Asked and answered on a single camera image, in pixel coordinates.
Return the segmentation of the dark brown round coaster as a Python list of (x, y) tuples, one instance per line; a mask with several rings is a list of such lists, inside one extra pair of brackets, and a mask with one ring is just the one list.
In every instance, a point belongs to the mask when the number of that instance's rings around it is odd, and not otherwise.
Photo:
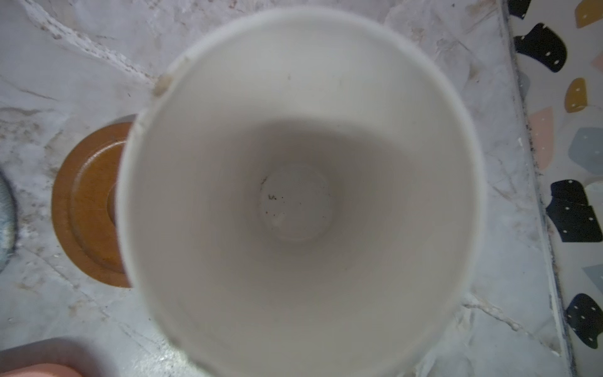
[(52, 220), (65, 254), (86, 275), (130, 287), (116, 232), (116, 181), (131, 122), (88, 135), (68, 154), (52, 192)]

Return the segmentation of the grey blue round coaster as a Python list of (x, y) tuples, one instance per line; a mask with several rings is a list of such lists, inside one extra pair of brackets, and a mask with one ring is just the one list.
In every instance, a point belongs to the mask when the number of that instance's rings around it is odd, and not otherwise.
[(0, 237), (1, 237), (1, 259), (0, 271), (3, 272), (8, 266), (15, 253), (17, 242), (17, 201), (9, 180), (1, 172), (1, 210), (0, 210)]

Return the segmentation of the pink rectangular tray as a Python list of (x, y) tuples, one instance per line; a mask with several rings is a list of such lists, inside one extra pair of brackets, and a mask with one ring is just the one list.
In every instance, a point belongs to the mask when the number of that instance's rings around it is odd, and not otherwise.
[(82, 377), (75, 369), (61, 364), (35, 364), (3, 372), (1, 377)]

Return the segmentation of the light blue mug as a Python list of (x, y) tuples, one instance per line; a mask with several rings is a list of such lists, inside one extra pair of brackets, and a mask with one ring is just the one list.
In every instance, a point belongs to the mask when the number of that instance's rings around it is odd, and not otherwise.
[(469, 289), (483, 153), (405, 37), (322, 7), (203, 37), (160, 76), (116, 184), (119, 249), (166, 338), (213, 376), (394, 376)]

